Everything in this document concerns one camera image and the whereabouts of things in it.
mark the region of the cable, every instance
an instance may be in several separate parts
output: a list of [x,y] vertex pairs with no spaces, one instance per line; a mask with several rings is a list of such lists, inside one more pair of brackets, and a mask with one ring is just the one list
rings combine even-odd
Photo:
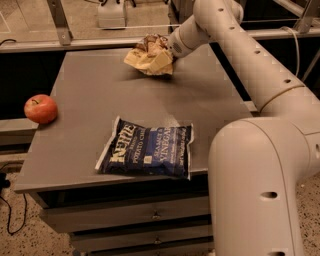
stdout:
[[296,76],[298,76],[299,71],[300,71],[300,50],[299,50],[298,38],[297,38],[295,32],[291,28],[289,28],[289,27],[281,27],[281,29],[290,32],[294,37],[294,41],[295,41],[295,44],[296,44],[296,53],[297,53],[297,55],[296,55],[297,56]]
[[[10,165],[10,164],[22,164],[22,162],[10,162],[10,163],[6,163],[3,166],[1,166],[0,171],[3,170],[6,166]],[[12,208],[10,206],[10,204],[7,202],[7,200],[5,200],[1,195],[0,195],[0,199],[5,202],[9,208],[9,213],[8,213],[8,222],[7,222],[7,232],[9,235],[13,236],[14,234],[16,234],[17,232],[19,232],[25,225],[26,223],[26,219],[27,219],[27,209],[28,209],[28,201],[26,198],[26,195],[23,194],[23,198],[24,198],[24,214],[23,214],[23,222],[21,224],[21,226],[15,230],[15,231],[10,231],[10,225],[11,225],[11,214],[12,214]]]
[[0,42],[0,46],[3,44],[3,43],[5,43],[5,42],[17,42],[17,40],[15,40],[15,39],[11,39],[11,38],[9,38],[9,39],[5,39],[5,40],[3,40],[2,42]]

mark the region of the red apple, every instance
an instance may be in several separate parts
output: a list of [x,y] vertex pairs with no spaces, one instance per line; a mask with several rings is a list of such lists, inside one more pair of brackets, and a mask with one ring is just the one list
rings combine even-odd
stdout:
[[27,100],[24,113],[33,122],[48,124],[57,117],[58,107],[50,96],[38,94]]

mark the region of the chip bag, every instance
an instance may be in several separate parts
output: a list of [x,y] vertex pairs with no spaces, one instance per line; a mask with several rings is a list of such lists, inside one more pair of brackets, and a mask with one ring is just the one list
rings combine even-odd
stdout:
[[189,178],[192,141],[192,125],[145,128],[118,117],[96,169]]

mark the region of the black cable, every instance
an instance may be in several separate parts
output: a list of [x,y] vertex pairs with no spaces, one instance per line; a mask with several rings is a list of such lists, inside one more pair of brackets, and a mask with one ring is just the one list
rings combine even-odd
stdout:
[[9,39],[5,39],[5,40],[3,40],[2,42],[0,42],[0,46],[3,44],[3,43],[5,43],[5,42],[17,42],[17,40],[15,40],[15,39],[11,39],[11,38],[9,38]]
[[[6,166],[11,165],[11,164],[22,164],[23,162],[10,162],[10,163],[6,163],[3,166],[1,166],[0,171],[3,170]],[[7,200],[5,200],[1,195],[0,195],[0,199],[5,202],[9,208],[9,213],[8,213],[8,222],[7,222],[7,232],[9,235],[13,236],[14,234],[16,234],[17,232],[19,232],[25,225],[26,223],[26,219],[27,219],[27,209],[28,209],[28,201],[26,198],[26,195],[23,194],[23,198],[24,198],[24,214],[23,214],[23,222],[21,224],[21,226],[15,230],[15,231],[10,231],[10,225],[11,225],[11,213],[12,213],[12,208],[10,206],[10,204],[7,202]]]

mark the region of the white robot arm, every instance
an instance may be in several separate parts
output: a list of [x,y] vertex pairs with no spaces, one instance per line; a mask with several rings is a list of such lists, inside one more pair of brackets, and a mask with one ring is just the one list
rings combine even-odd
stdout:
[[224,127],[211,145],[216,255],[303,256],[295,187],[320,171],[320,102],[240,27],[231,3],[195,0],[169,37],[178,58],[219,43],[260,112]]

